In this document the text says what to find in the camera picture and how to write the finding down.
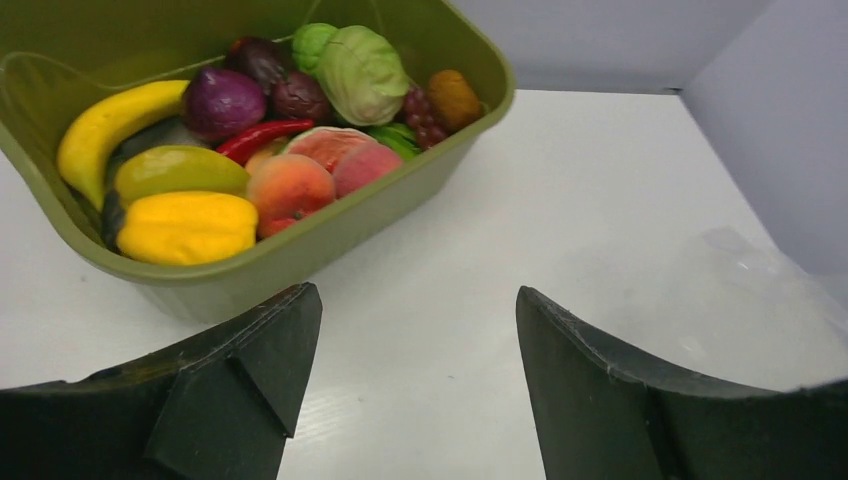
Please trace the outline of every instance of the dark purple vegetable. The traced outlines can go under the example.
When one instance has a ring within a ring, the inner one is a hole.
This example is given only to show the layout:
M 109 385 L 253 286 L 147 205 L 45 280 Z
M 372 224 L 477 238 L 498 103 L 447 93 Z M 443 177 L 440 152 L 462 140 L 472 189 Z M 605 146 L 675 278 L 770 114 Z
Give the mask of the dark purple vegetable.
M 262 87 L 265 95 L 271 94 L 274 84 L 286 73 L 280 47 L 259 37 L 236 40 L 224 56 L 224 68 L 247 75 Z
M 328 123 L 333 107 L 317 80 L 302 72 L 291 72 L 271 92 L 274 115 L 280 118 L 309 118 Z
M 259 123 L 267 100 L 259 84 L 231 70 L 202 68 L 183 93 L 183 121 L 198 139 L 217 144 Z

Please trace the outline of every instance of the yellow banana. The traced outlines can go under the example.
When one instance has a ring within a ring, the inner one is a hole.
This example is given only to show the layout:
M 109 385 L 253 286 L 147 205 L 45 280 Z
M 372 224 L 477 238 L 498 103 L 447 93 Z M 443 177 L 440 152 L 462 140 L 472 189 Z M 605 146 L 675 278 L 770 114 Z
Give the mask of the yellow banana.
M 74 120 L 59 145 L 59 174 L 103 210 L 104 176 L 112 152 L 128 137 L 180 113 L 188 80 L 147 83 L 107 97 Z

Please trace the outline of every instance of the container rim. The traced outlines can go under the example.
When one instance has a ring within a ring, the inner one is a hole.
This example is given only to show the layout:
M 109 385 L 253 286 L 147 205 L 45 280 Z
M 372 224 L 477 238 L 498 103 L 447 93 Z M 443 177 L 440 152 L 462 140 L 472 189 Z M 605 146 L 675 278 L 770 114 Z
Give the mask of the container rim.
M 260 262 L 271 252 L 285 248 L 290 243 L 298 240 L 310 231 L 331 221 L 339 214 L 355 208 L 360 203 L 368 200 L 379 191 L 394 184 L 402 178 L 412 175 L 419 169 L 428 165 L 442 153 L 459 146 L 461 143 L 478 137 L 486 130 L 492 128 L 506 116 L 515 97 L 515 77 L 513 69 L 503 52 L 489 39 L 480 29 L 471 23 L 465 15 L 447 0 L 436 0 L 441 2 L 447 9 L 457 16 L 467 28 L 480 38 L 489 48 L 500 64 L 505 82 L 505 93 L 500 102 L 494 106 L 486 115 L 475 123 L 464 128 L 462 131 L 451 135 L 447 140 L 432 149 L 418 155 L 415 159 L 372 182 L 368 186 L 348 195 L 344 200 L 334 202 L 309 217 L 295 223 L 286 230 L 258 242 L 255 246 L 218 262 L 195 265 L 195 266 L 163 266 L 139 262 L 121 256 L 98 244 L 74 223 L 59 199 L 51 191 L 47 180 L 41 172 L 29 161 L 28 155 L 17 140 L 8 131 L 5 125 L 0 123 L 0 145 L 3 145 L 3 153 L 12 163 L 13 167 L 23 178 L 30 193 L 41 207 L 59 237 L 71 247 L 80 257 L 92 266 L 109 273 L 113 276 L 133 283 L 145 285 L 186 285 L 195 284 L 198 281 L 215 280 L 232 272 L 244 269 L 250 265 Z

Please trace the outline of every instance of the clear plastic bag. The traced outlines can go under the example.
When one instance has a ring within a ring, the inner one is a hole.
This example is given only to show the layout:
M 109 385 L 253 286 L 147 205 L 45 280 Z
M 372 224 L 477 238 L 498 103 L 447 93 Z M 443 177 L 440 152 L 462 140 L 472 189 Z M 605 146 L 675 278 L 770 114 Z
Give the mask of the clear plastic bag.
M 774 390 L 845 378 L 848 312 L 827 280 L 733 229 L 711 230 L 668 264 L 659 298 L 644 312 L 653 327 L 634 343 L 686 368 Z

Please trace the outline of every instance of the yellow bell pepper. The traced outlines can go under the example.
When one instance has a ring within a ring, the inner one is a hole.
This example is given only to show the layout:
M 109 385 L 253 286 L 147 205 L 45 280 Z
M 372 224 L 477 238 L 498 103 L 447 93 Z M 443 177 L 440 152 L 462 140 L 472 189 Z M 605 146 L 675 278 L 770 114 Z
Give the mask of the yellow bell pepper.
M 169 192 L 131 203 L 118 232 L 125 256 L 157 265 L 216 262 L 256 243 L 256 207 L 217 192 Z

